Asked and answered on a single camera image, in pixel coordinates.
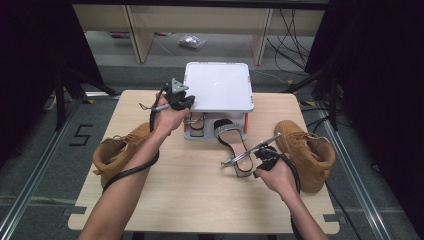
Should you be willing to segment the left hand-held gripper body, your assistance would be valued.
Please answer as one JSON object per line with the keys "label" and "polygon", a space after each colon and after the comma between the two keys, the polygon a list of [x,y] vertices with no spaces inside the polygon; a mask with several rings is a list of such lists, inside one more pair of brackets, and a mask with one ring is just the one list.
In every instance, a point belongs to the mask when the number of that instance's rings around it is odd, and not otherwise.
{"label": "left hand-held gripper body", "polygon": [[165,99],[168,101],[172,109],[184,109],[186,91],[188,86],[173,78],[165,87]]}

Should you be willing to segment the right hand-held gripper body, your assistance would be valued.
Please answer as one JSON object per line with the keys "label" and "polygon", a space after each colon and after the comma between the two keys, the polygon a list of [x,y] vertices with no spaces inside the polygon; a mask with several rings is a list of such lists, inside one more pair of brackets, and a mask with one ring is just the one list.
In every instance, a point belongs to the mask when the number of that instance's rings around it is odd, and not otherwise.
{"label": "right hand-held gripper body", "polygon": [[261,164],[258,166],[259,169],[269,171],[275,166],[279,158],[279,154],[277,153],[277,150],[271,146],[271,143],[280,136],[281,134],[277,133],[275,136],[261,141],[249,150],[249,153],[253,153],[256,158],[261,160]]}

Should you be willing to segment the black silver-strap heeled sandal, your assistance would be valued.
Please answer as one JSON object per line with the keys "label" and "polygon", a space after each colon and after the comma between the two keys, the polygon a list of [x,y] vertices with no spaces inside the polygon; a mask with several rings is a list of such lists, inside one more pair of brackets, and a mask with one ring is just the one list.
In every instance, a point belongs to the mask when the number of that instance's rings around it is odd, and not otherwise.
{"label": "black silver-strap heeled sandal", "polygon": [[192,112],[188,118],[189,135],[191,137],[204,136],[204,114]]}
{"label": "black silver-strap heeled sandal", "polygon": [[245,146],[240,124],[229,119],[219,119],[214,122],[214,134],[218,141],[230,148],[232,156],[221,163],[223,167],[233,166],[238,177],[248,177],[252,174],[253,161]]}

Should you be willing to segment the white two-tier shoe rack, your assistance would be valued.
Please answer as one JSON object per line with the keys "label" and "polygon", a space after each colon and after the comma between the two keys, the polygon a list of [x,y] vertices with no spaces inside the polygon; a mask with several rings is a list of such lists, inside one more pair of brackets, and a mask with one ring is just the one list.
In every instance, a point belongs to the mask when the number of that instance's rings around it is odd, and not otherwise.
{"label": "white two-tier shoe rack", "polygon": [[204,136],[191,137],[188,124],[184,138],[191,141],[216,141],[214,122],[230,119],[243,128],[247,138],[248,114],[254,109],[249,68],[244,63],[190,62],[186,65],[184,84],[188,95],[195,96],[191,112],[204,114]]}

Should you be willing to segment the tan suede ankle boot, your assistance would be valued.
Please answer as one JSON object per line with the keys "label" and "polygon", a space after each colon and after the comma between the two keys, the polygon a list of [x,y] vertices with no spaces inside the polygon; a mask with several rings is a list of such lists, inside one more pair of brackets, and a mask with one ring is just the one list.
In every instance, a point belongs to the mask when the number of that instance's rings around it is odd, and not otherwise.
{"label": "tan suede ankle boot", "polygon": [[157,133],[149,123],[143,123],[125,136],[103,140],[92,156],[94,173],[101,176],[102,193],[125,177],[148,175],[159,159],[159,147],[165,139],[164,133]]}
{"label": "tan suede ankle boot", "polygon": [[299,174],[300,189],[306,193],[319,192],[336,161],[330,141],[303,131],[291,120],[280,121],[274,133],[281,134],[276,144],[282,153],[290,155]]}

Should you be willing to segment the person's left hand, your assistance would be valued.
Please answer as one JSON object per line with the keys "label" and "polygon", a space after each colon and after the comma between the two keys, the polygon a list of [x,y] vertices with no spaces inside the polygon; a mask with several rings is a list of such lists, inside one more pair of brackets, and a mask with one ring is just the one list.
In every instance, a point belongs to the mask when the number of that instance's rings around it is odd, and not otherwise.
{"label": "person's left hand", "polygon": [[190,110],[188,108],[174,110],[171,107],[157,112],[154,120],[154,131],[169,135],[180,126],[189,113]]}

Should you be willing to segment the person's right hand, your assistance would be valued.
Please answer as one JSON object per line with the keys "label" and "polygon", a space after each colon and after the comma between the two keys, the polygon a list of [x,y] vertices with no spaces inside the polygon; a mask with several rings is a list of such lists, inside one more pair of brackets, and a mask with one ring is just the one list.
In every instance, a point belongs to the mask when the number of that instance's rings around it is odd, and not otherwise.
{"label": "person's right hand", "polygon": [[293,173],[282,158],[279,158],[275,166],[271,170],[265,171],[260,178],[270,190],[276,192],[286,203],[298,196]]}

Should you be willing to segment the clear plastic bag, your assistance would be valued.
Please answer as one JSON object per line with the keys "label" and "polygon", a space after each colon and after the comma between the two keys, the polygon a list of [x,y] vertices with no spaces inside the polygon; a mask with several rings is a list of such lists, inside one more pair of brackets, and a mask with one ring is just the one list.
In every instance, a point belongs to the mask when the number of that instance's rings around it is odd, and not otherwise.
{"label": "clear plastic bag", "polygon": [[181,47],[185,47],[189,49],[198,49],[202,47],[204,44],[205,44],[204,39],[200,39],[199,37],[193,36],[193,35],[184,35],[179,40],[179,45]]}

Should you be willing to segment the beige background desk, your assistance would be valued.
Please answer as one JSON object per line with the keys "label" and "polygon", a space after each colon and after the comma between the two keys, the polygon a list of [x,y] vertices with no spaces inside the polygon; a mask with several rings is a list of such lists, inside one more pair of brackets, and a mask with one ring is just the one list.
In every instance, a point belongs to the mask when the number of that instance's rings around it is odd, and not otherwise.
{"label": "beige background desk", "polygon": [[172,32],[248,35],[254,63],[260,65],[267,36],[313,37],[324,15],[277,8],[75,4],[73,9],[86,31],[127,32],[139,63],[146,61],[156,32]]}

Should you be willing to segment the black tripod stand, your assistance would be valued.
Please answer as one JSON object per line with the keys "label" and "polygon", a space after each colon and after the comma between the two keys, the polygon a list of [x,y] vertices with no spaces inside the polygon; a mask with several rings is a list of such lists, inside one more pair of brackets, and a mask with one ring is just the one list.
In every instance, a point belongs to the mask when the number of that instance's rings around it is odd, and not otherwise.
{"label": "black tripod stand", "polygon": [[65,123],[65,92],[70,94],[72,99],[82,100],[87,97],[87,94],[82,89],[82,83],[89,85],[103,91],[107,96],[118,96],[119,92],[106,86],[102,78],[92,78],[81,71],[73,68],[62,68],[57,71],[54,78],[55,94],[56,94],[56,109],[57,109],[57,124],[56,129],[59,130]]}
{"label": "black tripod stand", "polygon": [[337,78],[333,74],[333,68],[329,66],[324,66],[315,73],[306,77],[302,81],[290,85],[286,90],[283,90],[283,93],[294,93],[297,90],[311,84],[313,81],[316,81],[315,88],[312,92],[312,96],[316,100],[322,100],[325,96],[328,97],[328,117],[330,125],[334,131],[338,130],[337,121],[336,121],[336,108],[337,108]]}

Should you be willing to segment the black curtain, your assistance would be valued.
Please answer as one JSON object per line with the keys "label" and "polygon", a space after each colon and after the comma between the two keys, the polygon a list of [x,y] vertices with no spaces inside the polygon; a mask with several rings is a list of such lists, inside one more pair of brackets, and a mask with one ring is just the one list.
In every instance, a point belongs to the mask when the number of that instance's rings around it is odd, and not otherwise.
{"label": "black curtain", "polygon": [[329,0],[308,72],[336,48],[351,119],[424,239],[424,0]]}
{"label": "black curtain", "polygon": [[61,80],[75,97],[102,83],[73,5],[0,0],[0,168],[15,154]]}

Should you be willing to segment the metal floor rail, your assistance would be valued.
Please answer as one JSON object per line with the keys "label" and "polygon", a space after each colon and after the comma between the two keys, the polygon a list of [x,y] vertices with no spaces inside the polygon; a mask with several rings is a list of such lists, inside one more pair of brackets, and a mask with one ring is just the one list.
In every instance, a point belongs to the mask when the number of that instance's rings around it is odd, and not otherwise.
{"label": "metal floor rail", "polygon": [[352,189],[358,199],[358,202],[364,212],[365,217],[373,231],[377,240],[392,240],[388,229],[383,221],[381,214],[379,213],[374,201],[372,200],[366,186],[364,185],[353,161],[336,129],[336,120],[331,116],[330,113],[324,111],[325,104],[322,101],[316,102],[319,108],[319,115],[324,118],[325,130],[332,142],[339,161],[341,162],[344,171],[347,175]]}
{"label": "metal floor rail", "polygon": [[38,188],[43,176],[45,175],[45,172],[47,171],[52,161],[54,154],[56,153],[60,145],[60,142],[66,134],[67,128],[73,116],[75,115],[76,111],[79,109],[81,104],[81,99],[73,100],[70,103],[63,124],[60,128],[54,131],[47,147],[45,148],[43,154],[35,165],[35,168],[33,169],[31,175],[27,179],[23,189],[15,198],[6,217],[0,223],[0,240],[9,240],[13,235],[27,206],[29,205],[31,197],[33,196],[35,190]]}

